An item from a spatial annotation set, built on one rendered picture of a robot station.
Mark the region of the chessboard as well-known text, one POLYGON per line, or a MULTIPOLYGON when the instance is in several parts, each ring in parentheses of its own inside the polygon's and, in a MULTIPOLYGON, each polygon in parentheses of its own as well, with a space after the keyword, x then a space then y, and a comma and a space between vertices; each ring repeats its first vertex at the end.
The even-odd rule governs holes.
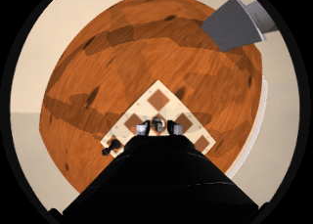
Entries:
POLYGON ((111 150, 111 155, 117 157, 123 152, 124 145, 136 135, 136 125, 147 119, 151 121, 149 135, 169 135, 168 119, 182 124, 182 135, 192 141, 196 150, 204 155, 216 143, 192 113, 158 80, 113 126, 101 144, 106 148, 112 140, 118 140, 120 148, 111 150), (159 133, 153 127, 156 118, 164 121, 163 130, 159 133))

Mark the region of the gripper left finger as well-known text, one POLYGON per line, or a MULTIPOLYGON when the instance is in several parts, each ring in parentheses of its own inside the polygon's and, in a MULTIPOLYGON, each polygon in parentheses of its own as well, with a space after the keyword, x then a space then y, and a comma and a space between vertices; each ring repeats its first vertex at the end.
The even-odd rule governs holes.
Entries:
POLYGON ((137 135, 146 135, 146 124, 147 124, 147 135, 150 134, 151 121, 146 120, 142 124, 136 125, 137 135))

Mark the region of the grey chess queen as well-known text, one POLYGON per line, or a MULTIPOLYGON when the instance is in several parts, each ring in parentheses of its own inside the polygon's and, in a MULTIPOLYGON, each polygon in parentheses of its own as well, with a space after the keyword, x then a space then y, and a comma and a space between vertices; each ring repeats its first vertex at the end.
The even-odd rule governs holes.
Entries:
POLYGON ((161 132, 164 127, 164 121, 161 118, 156 118, 153 122, 153 127, 156 132, 161 132))

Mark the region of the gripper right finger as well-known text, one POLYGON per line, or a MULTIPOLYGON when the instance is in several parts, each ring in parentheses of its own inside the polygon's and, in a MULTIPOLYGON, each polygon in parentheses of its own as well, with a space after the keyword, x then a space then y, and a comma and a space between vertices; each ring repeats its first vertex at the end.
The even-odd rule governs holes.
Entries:
POLYGON ((182 124, 177 124, 171 119, 167 120, 167 132, 169 135, 182 135, 182 124))

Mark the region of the black king chess piece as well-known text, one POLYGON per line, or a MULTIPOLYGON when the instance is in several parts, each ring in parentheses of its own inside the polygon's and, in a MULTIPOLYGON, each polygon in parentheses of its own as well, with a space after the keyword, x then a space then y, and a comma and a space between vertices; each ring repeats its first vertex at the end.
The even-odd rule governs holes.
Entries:
POLYGON ((107 156, 108 154, 111 153, 111 150, 113 149, 119 149, 120 148, 120 143, 118 140, 112 140, 111 145, 108 148, 104 148, 102 150, 102 155, 107 156))

